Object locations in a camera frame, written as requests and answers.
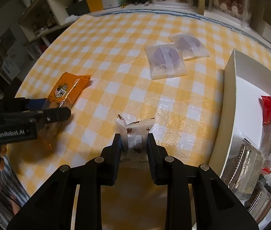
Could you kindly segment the orange snack packet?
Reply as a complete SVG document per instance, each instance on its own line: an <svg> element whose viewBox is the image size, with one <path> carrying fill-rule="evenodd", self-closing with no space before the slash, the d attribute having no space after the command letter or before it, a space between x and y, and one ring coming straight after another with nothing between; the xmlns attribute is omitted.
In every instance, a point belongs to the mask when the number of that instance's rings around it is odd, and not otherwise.
<svg viewBox="0 0 271 230"><path fill-rule="evenodd" d="M67 107L71 110L82 91L89 84L90 78L91 75L75 75L68 72L63 73L48 95L42 109L47 110ZM69 118L70 116L60 122L47 123L39 130L38 137L47 149L52 149L54 146L54 139L58 134L63 121L66 121Z"/></svg>

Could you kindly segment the clear seaweed snack packet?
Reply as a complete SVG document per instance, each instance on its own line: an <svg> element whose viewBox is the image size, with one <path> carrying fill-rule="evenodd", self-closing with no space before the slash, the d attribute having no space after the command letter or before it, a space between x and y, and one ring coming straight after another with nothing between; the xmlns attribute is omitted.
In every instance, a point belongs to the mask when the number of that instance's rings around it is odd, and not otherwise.
<svg viewBox="0 0 271 230"><path fill-rule="evenodd" d="M265 162L247 139L234 135L221 179L241 201L250 199Z"/></svg>

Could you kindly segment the small white brown candy packet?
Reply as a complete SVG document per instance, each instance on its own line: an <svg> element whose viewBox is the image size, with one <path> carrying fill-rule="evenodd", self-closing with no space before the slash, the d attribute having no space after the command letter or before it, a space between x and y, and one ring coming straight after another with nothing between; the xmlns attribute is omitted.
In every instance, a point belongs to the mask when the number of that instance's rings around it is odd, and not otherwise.
<svg viewBox="0 0 271 230"><path fill-rule="evenodd" d="M115 124L123 145L120 157L123 167L133 169L148 167L147 138L154 123L155 119L149 118L127 124L121 115L117 115Z"/></svg>

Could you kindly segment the purple pastry packet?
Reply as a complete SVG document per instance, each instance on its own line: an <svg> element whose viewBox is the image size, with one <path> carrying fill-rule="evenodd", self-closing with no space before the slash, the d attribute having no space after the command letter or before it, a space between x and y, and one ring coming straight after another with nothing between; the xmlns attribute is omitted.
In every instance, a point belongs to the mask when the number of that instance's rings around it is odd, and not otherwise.
<svg viewBox="0 0 271 230"><path fill-rule="evenodd" d="M175 43L183 60L194 60L209 57L208 49L193 34L182 33L169 37L169 40Z"/></svg>
<svg viewBox="0 0 271 230"><path fill-rule="evenodd" d="M187 75L187 69L177 44L146 46L145 52L149 61L152 80Z"/></svg>

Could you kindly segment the brown snack in box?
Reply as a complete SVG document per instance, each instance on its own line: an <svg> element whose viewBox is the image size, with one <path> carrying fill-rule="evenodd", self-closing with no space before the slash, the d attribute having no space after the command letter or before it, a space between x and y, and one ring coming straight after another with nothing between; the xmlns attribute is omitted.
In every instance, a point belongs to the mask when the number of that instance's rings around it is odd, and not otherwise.
<svg viewBox="0 0 271 230"><path fill-rule="evenodd" d="M258 181L250 199L244 205L257 224L261 223L271 209L271 182L264 179Z"/></svg>

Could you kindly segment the orange box on shelf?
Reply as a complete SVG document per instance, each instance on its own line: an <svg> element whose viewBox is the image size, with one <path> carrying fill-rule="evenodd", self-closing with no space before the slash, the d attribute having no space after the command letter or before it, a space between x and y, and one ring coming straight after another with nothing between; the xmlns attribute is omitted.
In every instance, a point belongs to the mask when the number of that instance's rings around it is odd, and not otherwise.
<svg viewBox="0 0 271 230"><path fill-rule="evenodd" d="M98 12L103 10L103 4L101 0L86 0L90 12Z"/></svg>

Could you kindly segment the white cardboard box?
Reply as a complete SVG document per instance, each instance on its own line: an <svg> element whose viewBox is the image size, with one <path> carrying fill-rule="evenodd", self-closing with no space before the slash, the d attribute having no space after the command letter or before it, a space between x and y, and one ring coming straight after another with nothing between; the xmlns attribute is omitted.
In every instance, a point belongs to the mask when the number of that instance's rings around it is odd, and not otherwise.
<svg viewBox="0 0 271 230"><path fill-rule="evenodd" d="M229 155L238 147L238 136L257 149L261 147L263 96L271 97L271 70L234 49L224 69L219 129L209 160L217 175L223 175ZM259 229L271 229L271 208L259 223Z"/></svg>

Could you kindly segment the doll display case right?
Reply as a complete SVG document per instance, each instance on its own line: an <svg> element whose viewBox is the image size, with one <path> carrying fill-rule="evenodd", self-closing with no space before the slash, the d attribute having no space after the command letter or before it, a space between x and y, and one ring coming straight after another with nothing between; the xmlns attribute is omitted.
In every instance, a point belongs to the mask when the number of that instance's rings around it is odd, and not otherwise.
<svg viewBox="0 0 271 230"><path fill-rule="evenodd" d="M250 28L251 0L209 0L208 9L243 28Z"/></svg>

